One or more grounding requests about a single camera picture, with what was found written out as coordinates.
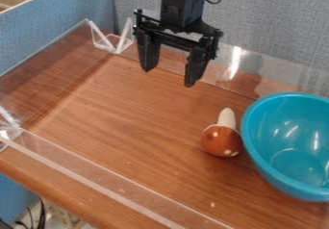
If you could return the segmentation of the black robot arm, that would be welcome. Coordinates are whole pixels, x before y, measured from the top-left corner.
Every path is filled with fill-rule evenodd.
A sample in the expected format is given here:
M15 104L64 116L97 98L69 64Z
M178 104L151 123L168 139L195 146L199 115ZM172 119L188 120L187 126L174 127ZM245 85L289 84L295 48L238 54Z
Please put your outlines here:
M140 67L151 71L159 62L160 46L168 45L188 53L184 85L190 88L202 78L208 61L217 58L223 32L202 19L204 2L221 0L162 0L158 13L138 8L134 35L138 41Z

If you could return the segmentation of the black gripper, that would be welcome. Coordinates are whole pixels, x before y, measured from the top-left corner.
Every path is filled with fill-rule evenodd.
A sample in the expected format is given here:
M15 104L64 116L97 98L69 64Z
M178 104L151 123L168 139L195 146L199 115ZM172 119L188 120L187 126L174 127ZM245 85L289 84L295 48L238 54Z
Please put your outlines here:
M167 24L156 11L134 11L140 67L151 71L159 61L160 45L190 52L184 66L184 85L190 88L202 78L208 61L217 57L218 42L223 32L198 18L186 27Z

